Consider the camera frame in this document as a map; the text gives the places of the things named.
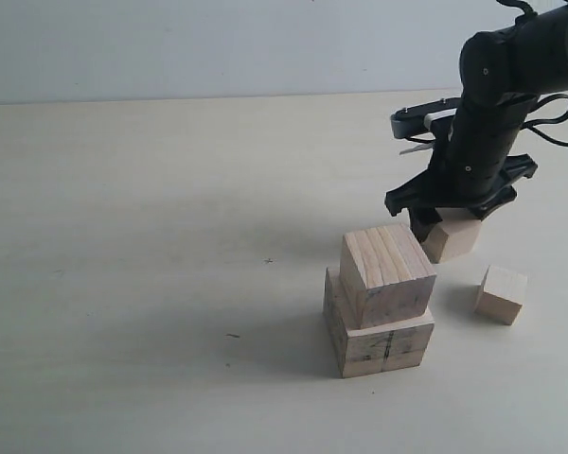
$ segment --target rectangular wooden block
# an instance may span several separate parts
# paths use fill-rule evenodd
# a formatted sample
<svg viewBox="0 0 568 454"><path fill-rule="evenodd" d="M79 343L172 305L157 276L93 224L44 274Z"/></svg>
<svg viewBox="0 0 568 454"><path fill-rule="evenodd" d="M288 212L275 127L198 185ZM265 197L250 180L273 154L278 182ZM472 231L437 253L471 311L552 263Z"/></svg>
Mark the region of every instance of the rectangular wooden block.
<svg viewBox="0 0 568 454"><path fill-rule="evenodd" d="M442 218L421 246L434 263L444 263L470 253L477 242L482 221L465 209L439 208Z"/></svg>
<svg viewBox="0 0 568 454"><path fill-rule="evenodd" d="M512 325L524 305L527 286L526 276L491 266L480 287L475 312Z"/></svg>
<svg viewBox="0 0 568 454"><path fill-rule="evenodd" d="M339 271L332 268L326 274L324 317L343 378L420 365L434 330L429 309L414 319L361 329Z"/></svg>
<svg viewBox="0 0 568 454"><path fill-rule="evenodd" d="M361 328L423 315L436 276L417 239L403 224L344 235L340 270Z"/></svg>

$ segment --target black robotic arm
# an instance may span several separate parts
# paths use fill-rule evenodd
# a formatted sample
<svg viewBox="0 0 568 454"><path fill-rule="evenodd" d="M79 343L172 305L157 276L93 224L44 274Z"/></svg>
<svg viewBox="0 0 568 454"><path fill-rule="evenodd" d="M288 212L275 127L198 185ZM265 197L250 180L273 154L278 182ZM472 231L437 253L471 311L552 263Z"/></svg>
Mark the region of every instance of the black robotic arm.
<svg viewBox="0 0 568 454"><path fill-rule="evenodd" d="M396 138L430 142L434 148L428 168L385 198L392 216L408 209L421 241L441 221L436 208L467 208L484 219L516 199L512 185L537 170L528 155L508 156L520 131L568 147L536 128L565 121L568 112L526 121L543 105L568 100L564 94L541 99L568 92L568 0L541 15L525 2L497 1L524 14L514 26L479 32L466 42L460 57L462 96L392 115ZM417 138L427 132L433 140Z"/></svg>

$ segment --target white table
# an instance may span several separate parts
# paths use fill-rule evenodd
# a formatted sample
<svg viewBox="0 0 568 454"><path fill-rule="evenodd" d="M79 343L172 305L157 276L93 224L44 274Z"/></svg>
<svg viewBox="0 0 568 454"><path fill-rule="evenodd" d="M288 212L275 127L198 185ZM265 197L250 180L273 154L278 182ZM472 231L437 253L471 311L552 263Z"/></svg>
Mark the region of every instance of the white table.
<svg viewBox="0 0 568 454"><path fill-rule="evenodd" d="M423 364L337 378L326 266L429 159L388 116L456 93L0 107L0 454L568 453L568 149L529 132ZM491 263L530 278L510 328L471 313Z"/></svg>

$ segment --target white wall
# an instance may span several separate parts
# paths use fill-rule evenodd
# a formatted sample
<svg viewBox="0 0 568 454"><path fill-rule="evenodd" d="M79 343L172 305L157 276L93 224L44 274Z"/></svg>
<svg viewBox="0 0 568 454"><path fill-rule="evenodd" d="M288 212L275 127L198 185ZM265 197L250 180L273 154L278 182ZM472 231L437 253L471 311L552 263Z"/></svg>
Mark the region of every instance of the white wall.
<svg viewBox="0 0 568 454"><path fill-rule="evenodd" d="M0 102L455 87L463 42L515 11L495 0L0 0Z"/></svg>

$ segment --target wooden block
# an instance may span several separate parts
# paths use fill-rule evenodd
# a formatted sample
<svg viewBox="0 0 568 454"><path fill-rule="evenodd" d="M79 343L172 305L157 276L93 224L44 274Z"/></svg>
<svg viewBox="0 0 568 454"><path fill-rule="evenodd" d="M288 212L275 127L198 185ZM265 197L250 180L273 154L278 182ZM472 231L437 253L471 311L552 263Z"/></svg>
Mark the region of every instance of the wooden block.
<svg viewBox="0 0 568 454"><path fill-rule="evenodd" d="M470 253L475 246L482 221L465 209L444 208L437 213L442 218L421 244L434 263L444 263Z"/></svg>
<svg viewBox="0 0 568 454"><path fill-rule="evenodd" d="M526 276L491 266L482 281L475 312L512 325L524 305L527 286Z"/></svg>
<svg viewBox="0 0 568 454"><path fill-rule="evenodd" d="M434 289L434 267L403 224L344 235L340 270L361 328L423 315Z"/></svg>
<svg viewBox="0 0 568 454"><path fill-rule="evenodd" d="M332 268L326 274L324 318L343 378L420 365L434 330L429 309L414 319L361 329L339 270Z"/></svg>

